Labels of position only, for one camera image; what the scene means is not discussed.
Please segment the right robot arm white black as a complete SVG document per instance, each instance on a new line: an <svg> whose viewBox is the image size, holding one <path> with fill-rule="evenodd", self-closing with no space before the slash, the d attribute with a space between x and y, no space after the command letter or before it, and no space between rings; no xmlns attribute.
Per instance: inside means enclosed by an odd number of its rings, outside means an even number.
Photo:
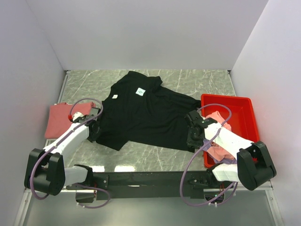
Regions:
<svg viewBox="0 0 301 226"><path fill-rule="evenodd" d="M189 126L187 144L191 148L206 147L206 141L225 149L235 163L217 163L207 170L206 182L217 188L223 181L240 182L253 191L277 175L267 146L244 139L229 131L213 118L204 119L194 110L185 116Z"/></svg>

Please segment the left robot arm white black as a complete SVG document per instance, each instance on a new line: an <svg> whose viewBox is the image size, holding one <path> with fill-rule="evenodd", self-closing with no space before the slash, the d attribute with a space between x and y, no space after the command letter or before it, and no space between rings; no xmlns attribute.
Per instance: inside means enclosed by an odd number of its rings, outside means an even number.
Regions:
<svg viewBox="0 0 301 226"><path fill-rule="evenodd" d="M96 123L103 108L93 107L88 115L74 115L71 126L51 145L33 149L28 157L24 186L37 199L45 199L35 192L58 195L65 186L77 184L89 189L94 184L93 170L85 165L64 166L64 157L70 155L84 140L94 142L100 134Z"/></svg>

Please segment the black t-shirt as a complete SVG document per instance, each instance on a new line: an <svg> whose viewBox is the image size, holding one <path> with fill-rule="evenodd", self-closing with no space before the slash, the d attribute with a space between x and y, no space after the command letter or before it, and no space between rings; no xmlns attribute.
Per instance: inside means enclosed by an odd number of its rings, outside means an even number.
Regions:
<svg viewBox="0 0 301 226"><path fill-rule="evenodd" d="M96 143L119 151L128 141L188 151L185 115L199 99L163 87L159 76L129 71L102 102Z"/></svg>

